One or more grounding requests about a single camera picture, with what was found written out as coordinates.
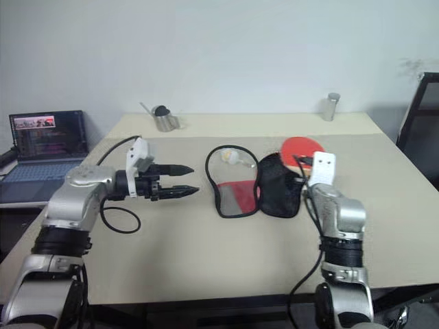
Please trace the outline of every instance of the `black cable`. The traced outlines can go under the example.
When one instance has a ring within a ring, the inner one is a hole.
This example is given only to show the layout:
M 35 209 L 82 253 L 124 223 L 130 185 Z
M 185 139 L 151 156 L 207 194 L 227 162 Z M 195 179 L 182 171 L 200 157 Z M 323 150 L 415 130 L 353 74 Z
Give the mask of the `black cable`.
M 107 200 L 107 198 L 104 198 L 102 201 L 101 201 L 101 205 L 100 205 L 100 207 L 99 207 L 99 213 L 101 214 L 101 219 L 102 219 L 102 221 L 104 222 L 104 224 L 105 224 L 105 226 L 107 227 L 107 228 L 109 228 L 110 230 L 112 230 L 112 231 L 114 231 L 114 232 L 116 232 L 116 233 L 121 233 L 121 234 L 132 234 L 132 233 L 135 233 L 135 232 L 137 232 L 138 230 L 140 230 L 140 227 L 141 227 L 141 221 L 140 221 L 140 218 L 139 218 L 139 216 L 137 216 L 134 212 L 132 212 L 131 210 L 128 210 L 128 209 L 125 209 L 125 208 L 121 208 L 121 207 L 106 207 L 106 208 L 104 208 L 104 204 L 105 204 L 105 201 Z M 120 229 L 118 229 L 118 228 L 115 228 L 114 226 L 112 226 L 108 221 L 107 221 L 107 218 L 105 217 L 105 214 L 104 214 L 104 211 L 105 210 L 120 210 L 120 211 L 124 211 L 124 212 L 127 212 L 128 214 L 130 214 L 130 215 L 132 215 L 135 219 L 136 219 L 136 221 L 137 221 L 137 227 L 135 228 L 135 229 L 133 229 L 133 230 L 129 230 L 129 231 L 123 231 L 123 230 L 120 230 Z
M 303 170 L 303 166 L 302 166 L 300 158 L 298 156 L 293 156 L 293 157 L 294 157 L 294 160 L 297 162 L 297 164 L 299 166 L 300 172 L 302 173 L 303 179 L 305 180 L 305 185 L 307 187 L 307 193 L 305 195 L 305 197 L 307 199 L 305 200 L 305 204 L 307 206 L 308 214 L 311 217 L 311 219 L 314 222 L 314 224 L 316 225 L 317 230 L 319 232 L 319 235 L 323 236 L 322 226 L 320 224 L 320 220 L 319 220 L 318 214 L 317 214 L 317 206 L 316 206 L 316 203 L 314 202 L 314 197 L 313 197 L 313 194 L 312 194 L 312 190 L 309 188 L 308 177 L 305 175 L 305 170 Z M 313 213 L 314 213 L 315 216 L 311 213 L 311 211 L 309 209 L 309 204 L 307 204 L 307 200 L 308 199 L 311 201 L 311 205 L 312 205 L 312 208 L 313 208 Z
M 308 214 L 311 217 L 311 220 L 313 221 L 314 225 L 316 226 L 320 237 L 322 237 L 323 230 L 322 230 L 322 226 L 320 225 L 320 220 L 318 218 L 317 206 L 316 206 L 316 203 L 314 202 L 312 191 L 309 188 L 308 177 L 305 175 L 305 171 L 303 170 L 303 166 L 300 163 L 300 158 L 298 156 L 293 156 L 293 157 L 299 166 L 300 172 L 302 173 L 303 179 L 305 180 L 305 185 L 307 187 L 305 206 L 307 207 Z M 313 208 L 313 211 L 311 211 L 311 209 L 309 207 L 308 199 L 311 202 L 311 206 Z M 298 329 L 298 326 L 297 326 L 296 321 L 294 321 L 293 313 L 291 312 L 291 299 L 293 298 L 293 295 L 296 293 L 296 291 L 300 288 L 300 286 L 314 274 L 316 269 L 319 267 L 320 262 L 322 261 L 322 257 L 323 257 L 323 251 L 320 250 L 317 261 L 314 264 L 314 266 L 309 270 L 307 275 L 305 275 L 299 282 L 297 282 L 297 284 L 294 286 L 294 288 L 289 292 L 288 301 L 287 301 L 287 314 L 288 314 L 289 320 L 291 321 L 291 324 L 293 325 L 293 328 L 295 328 L 295 329 Z
M 87 276 L 87 270 L 85 269 L 85 264 L 82 265 L 81 270 L 82 274 L 82 281 L 84 283 L 84 290 L 82 291 L 82 304 L 80 309 L 80 318 L 78 319 L 78 325 L 76 326 L 77 329 L 83 329 L 84 322 L 86 319 L 87 314 L 87 306 L 88 306 L 88 276 Z
M 299 327 L 297 326 L 297 323 L 294 321 L 293 318 L 293 313 L 291 312 L 291 299 L 293 297 L 293 295 L 296 293 L 297 289 L 300 288 L 300 286 L 306 281 L 308 280 L 316 271 L 316 269 L 319 267 L 320 262 L 322 261 L 322 257 L 323 257 L 323 251 L 320 250 L 320 253 L 318 254 L 318 258 L 316 263 L 314 264 L 314 266 L 309 270 L 309 272 L 307 273 L 307 275 L 305 275 L 302 280 L 300 280 L 299 282 L 297 282 L 297 284 L 294 286 L 294 288 L 291 290 L 291 292 L 288 295 L 288 303 L 287 303 L 287 313 L 288 313 L 288 318 L 291 321 L 291 324 L 293 325 L 293 328 L 298 329 Z
M 131 140 L 133 140 L 133 139 L 137 139 L 137 138 L 139 138 L 139 137 L 140 137 L 139 135 L 134 135 L 134 136 L 131 136 L 131 137 L 125 138 L 125 139 L 123 139 L 122 141 L 120 141 L 120 142 L 114 144 L 112 147 L 110 147 L 110 149 L 109 149 L 107 152 L 105 152 L 105 154 L 99 159 L 99 161 L 97 161 L 96 165 L 97 165 L 97 166 L 100 166 L 101 163 L 103 163 L 103 161 L 106 159 L 106 157 L 107 157 L 111 152 L 113 152 L 117 147 L 119 147 L 120 145 L 122 145 L 122 144 L 124 144 L 124 143 L 126 143 L 126 142 L 128 142 L 128 141 L 131 141 Z M 107 228 L 109 228 L 110 230 L 112 230 L 112 231 L 114 231 L 114 232 L 121 233 L 121 234 L 132 234 L 132 233 L 135 233 L 135 232 L 137 232 L 138 230 L 140 230 L 141 222 L 140 222 L 140 218 L 139 218 L 139 216 L 137 216 L 137 215 L 136 215 L 134 212 L 132 212 L 131 210 L 128 210 L 128 209 L 125 209 L 125 208 L 122 208 L 122 207 L 107 207 L 107 208 L 104 208 L 104 204 L 105 204 L 105 201 L 106 201 L 106 200 L 107 200 L 107 199 L 104 198 L 104 199 L 101 201 L 101 204 L 100 204 L 100 206 L 99 206 L 99 213 L 100 213 L 100 215 L 101 215 L 101 219 L 102 219 L 102 221 L 104 222 L 104 224 L 105 224 L 105 226 L 106 226 Z M 137 221 L 137 228 L 135 228 L 134 230 L 130 230 L 130 231 L 123 231 L 123 230 L 119 230 L 118 228 L 115 228 L 114 226 L 112 226 L 112 225 L 107 221 L 107 218 L 105 217 L 105 214 L 104 214 L 104 211 L 105 211 L 105 210 L 120 210 L 120 211 L 127 212 L 128 214 L 131 214 L 131 215 L 136 219 L 136 221 Z
M 131 141 L 131 140 L 133 140 L 133 139 L 136 139 L 136 138 L 138 138 L 138 137 L 140 137 L 140 136 L 139 136 L 139 135 L 131 136 L 131 137 L 125 138 L 125 139 L 123 139 L 122 141 L 120 141 L 120 142 L 114 144 L 114 145 L 113 145 L 113 146 L 112 146 L 107 152 L 105 152 L 105 154 L 99 159 L 99 161 L 97 161 L 96 165 L 97 165 L 97 166 L 100 166 L 101 163 L 103 163 L 103 161 L 105 160 L 105 158 L 106 158 L 111 152 L 113 152 L 117 147 L 119 147 L 120 145 L 122 145 L 122 144 L 124 144 L 124 143 L 126 143 L 126 142 L 128 142 L 128 141 Z

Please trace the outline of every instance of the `table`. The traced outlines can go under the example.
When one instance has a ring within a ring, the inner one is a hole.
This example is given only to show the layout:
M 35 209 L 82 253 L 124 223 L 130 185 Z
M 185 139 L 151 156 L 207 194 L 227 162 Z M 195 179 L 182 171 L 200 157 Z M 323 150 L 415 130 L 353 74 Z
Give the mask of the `table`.
M 157 163 L 195 169 L 191 175 L 164 177 L 163 186 L 200 187 L 200 192 L 183 199 L 117 202 L 141 217 L 142 229 L 136 234 L 117 234 L 96 222 L 93 248 L 84 257 L 90 303 L 287 293 L 318 255 L 318 235 L 305 207 L 293 219 L 262 212 L 223 219 L 213 206 L 204 160 L 212 148 L 231 142 L 248 147 L 261 159 L 279 149 L 286 137 L 298 135 L 316 139 L 337 155 L 334 185 L 346 196 L 361 200 L 368 212 L 364 251 L 371 287 L 439 281 L 439 264 L 432 261 L 436 259 L 439 193 L 367 114 L 339 114 L 329 123 L 316 114 L 192 114 L 183 123 L 183 130 L 160 133 L 146 114 L 127 114 L 85 160 L 95 163 L 121 138 L 142 134 L 159 146 Z M 115 150 L 104 164 L 123 168 L 129 146 Z M 134 225 L 119 213 L 108 216 L 120 228 Z M 29 253 L 42 218 L 35 220 L 0 264 L 0 302 L 5 301 Z M 315 273 L 299 293 L 313 292 L 321 281 L 320 273 Z

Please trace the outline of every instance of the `small white object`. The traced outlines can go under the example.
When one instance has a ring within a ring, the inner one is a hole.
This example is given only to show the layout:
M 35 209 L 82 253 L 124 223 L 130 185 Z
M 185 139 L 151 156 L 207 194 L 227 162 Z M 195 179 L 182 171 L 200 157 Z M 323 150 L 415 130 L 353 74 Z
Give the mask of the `small white object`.
M 239 153 L 236 149 L 222 149 L 221 150 L 221 160 L 227 162 L 230 165 L 236 165 L 241 163 L 249 168 L 254 168 L 255 164 L 248 163 L 239 158 Z
M 326 152 L 314 152 L 311 177 L 308 185 L 317 183 L 332 185 L 335 177 L 335 154 Z
M 153 161 L 154 155 L 149 143 L 142 138 L 136 139 L 126 154 L 126 178 L 131 197 L 137 197 L 135 177 L 139 171 L 146 171 Z

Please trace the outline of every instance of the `red paddle face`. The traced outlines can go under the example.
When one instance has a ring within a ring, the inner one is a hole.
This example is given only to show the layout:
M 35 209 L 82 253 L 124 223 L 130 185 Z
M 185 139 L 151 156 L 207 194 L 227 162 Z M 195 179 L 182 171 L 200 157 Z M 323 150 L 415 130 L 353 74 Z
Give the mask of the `red paddle face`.
M 323 147 L 316 141 L 313 141 L 312 139 L 307 137 L 291 137 L 287 139 L 285 142 L 283 142 L 282 144 L 281 160 L 286 167 L 292 170 L 294 169 L 300 170 L 297 162 L 293 158 L 293 155 L 296 155 L 298 157 L 302 157 L 302 156 L 312 157 L 314 155 L 314 152 L 316 151 L 324 152 Z M 311 166 L 307 164 L 302 164 L 302 167 L 305 170 L 311 169 Z

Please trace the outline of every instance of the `chair backrest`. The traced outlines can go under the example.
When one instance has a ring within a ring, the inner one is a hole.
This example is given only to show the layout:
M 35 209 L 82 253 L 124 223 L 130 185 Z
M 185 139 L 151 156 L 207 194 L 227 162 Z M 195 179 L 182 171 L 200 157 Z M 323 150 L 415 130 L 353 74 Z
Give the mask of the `chair backrest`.
M 439 189 L 439 73 L 423 73 L 396 146 Z

